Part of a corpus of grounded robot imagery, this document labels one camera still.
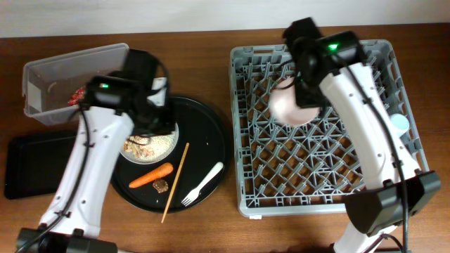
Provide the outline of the white saucer plate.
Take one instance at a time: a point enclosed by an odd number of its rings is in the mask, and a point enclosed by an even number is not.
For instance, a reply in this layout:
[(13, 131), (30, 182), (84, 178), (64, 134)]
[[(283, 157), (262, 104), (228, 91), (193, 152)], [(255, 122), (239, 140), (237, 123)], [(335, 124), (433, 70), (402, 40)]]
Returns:
[(319, 108), (301, 108), (297, 105), (295, 88), (287, 88), (293, 80), (290, 77), (274, 87), (269, 96), (269, 110), (280, 123), (301, 126), (312, 121), (319, 114)]

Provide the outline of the red snack wrapper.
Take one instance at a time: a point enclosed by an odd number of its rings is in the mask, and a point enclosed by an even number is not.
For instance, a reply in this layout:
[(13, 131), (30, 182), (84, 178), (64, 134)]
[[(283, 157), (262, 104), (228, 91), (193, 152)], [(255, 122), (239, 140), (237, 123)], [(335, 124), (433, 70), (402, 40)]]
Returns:
[(77, 89), (71, 96), (70, 100), (67, 102), (69, 106), (78, 105), (84, 98), (86, 89), (84, 87)]

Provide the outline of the blue plastic cup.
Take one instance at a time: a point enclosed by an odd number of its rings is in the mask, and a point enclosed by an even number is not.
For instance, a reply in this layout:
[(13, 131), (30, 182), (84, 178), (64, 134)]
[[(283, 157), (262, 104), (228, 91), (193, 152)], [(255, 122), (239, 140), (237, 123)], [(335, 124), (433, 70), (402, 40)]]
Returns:
[(403, 136), (409, 131), (410, 123), (404, 115), (398, 113), (392, 114), (390, 115), (390, 121), (396, 129), (398, 137)]

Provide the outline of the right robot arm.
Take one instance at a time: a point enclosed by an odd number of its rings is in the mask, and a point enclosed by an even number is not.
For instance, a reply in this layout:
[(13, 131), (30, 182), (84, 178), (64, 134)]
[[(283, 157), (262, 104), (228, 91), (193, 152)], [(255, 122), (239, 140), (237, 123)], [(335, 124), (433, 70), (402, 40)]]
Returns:
[(423, 172), (402, 143), (378, 95), (358, 38), (343, 32), (285, 40), (295, 63), (295, 93), (327, 100), (338, 113), (359, 159), (366, 189), (344, 198), (349, 217), (335, 252), (374, 252), (403, 228), (396, 244), (409, 250), (409, 218), (441, 188), (435, 171)]

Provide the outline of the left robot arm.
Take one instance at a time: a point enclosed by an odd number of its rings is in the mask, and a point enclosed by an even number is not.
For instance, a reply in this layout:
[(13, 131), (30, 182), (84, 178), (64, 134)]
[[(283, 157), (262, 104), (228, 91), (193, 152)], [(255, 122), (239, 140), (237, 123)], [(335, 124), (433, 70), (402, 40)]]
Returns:
[(94, 77), (79, 102), (79, 128), (62, 180), (39, 227), (20, 231), (18, 252), (112, 252), (99, 240), (105, 194), (124, 142), (174, 130), (169, 77)]

